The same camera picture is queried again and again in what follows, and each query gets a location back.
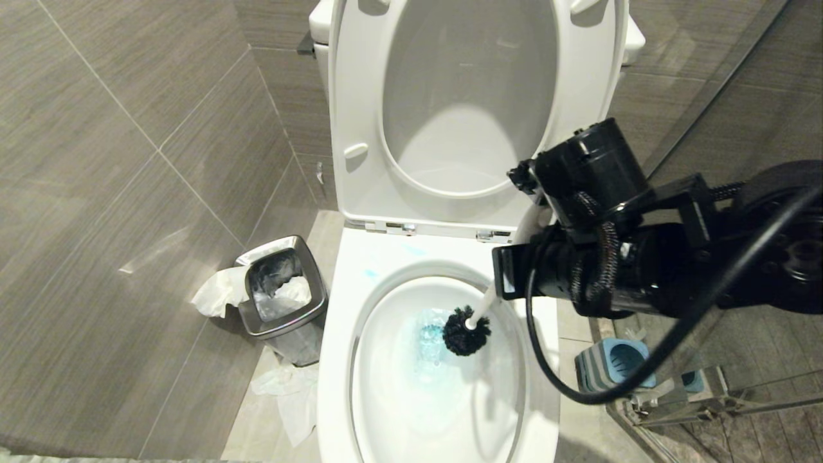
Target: toilet lid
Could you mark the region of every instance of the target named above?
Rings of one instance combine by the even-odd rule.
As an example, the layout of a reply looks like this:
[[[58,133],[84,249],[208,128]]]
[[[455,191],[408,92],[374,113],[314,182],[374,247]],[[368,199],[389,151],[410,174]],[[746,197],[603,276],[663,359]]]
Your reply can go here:
[[[329,57],[337,200],[353,220],[511,230],[506,177],[606,117],[626,0],[340,0]]]

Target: stainless steel trash can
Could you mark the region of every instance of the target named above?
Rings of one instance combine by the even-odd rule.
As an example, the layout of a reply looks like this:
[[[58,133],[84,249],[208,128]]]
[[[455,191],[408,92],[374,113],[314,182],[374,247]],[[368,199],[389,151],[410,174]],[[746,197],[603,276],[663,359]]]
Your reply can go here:
[[[287,236],[269,242],[241,255],[237,263],[251,264],[246,274],[249,300],[239,305],[246,332],[296,367],[317,362],[328,292],[303,238]],[[280,303],[274,292],[300,275],[309,283],[311,301],[299,307]]]

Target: toilet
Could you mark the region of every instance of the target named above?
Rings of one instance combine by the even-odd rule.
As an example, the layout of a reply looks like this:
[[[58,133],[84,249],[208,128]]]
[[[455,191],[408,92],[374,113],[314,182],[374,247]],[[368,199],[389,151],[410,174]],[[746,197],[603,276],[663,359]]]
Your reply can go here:
[[[323,461],[553,461],[560,394],[523,303],[495,306],[469,357],[436,327],[480,302],[491,250],[529,206],[506,171],[605,118],[643,45],[628,2],[323,0],[309,23],[346,217],[320,354]],[[557,369],[556,301],[534,313]]]

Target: bathroom floor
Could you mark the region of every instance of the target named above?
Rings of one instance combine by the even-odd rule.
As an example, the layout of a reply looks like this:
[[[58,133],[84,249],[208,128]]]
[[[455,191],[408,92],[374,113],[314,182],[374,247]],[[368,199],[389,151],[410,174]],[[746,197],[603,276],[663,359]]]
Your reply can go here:
[[[328,286],[332,284],[343,223],[339,212],[320,211],[307,240]],[[569,303],[561,302],[559,308],[560,377],[567,383],[574,383],[573,358],[592,345],[592,335],[588,321],[578,316]],[[265,348],[254,377],[266,372],[276,361],[271,350]],[[251,390],[246,390],[221,459],[319,463],[317,433],[312,432],[297,448],[292,448],[281,426],[277,398],[255,395]],[[563,397],[560,402],[560,441],[555,461],[644,463],[652,460],[608,416],[603,407],[578,405]]]

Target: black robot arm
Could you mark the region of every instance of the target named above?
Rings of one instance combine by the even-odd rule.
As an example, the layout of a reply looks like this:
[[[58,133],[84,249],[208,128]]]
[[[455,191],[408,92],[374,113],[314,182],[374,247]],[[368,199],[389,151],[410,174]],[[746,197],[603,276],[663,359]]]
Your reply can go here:
[[[580,315],[680,318],[785,202],[820,186],[823,162],[789,162],[745,184],[710,188],[694,174],[652,188],[614,119],[607,119],[521,162],[509,177],[524,193],[548,202],[557,222],[529,244],[493,251],[499,296],[525,297],[534,267],[533,295],[570,299]],[[644,225],[649,213],[661,210],[677,212],[679,220]],[[823,313],[821,230],[818,198],[717,305]]]

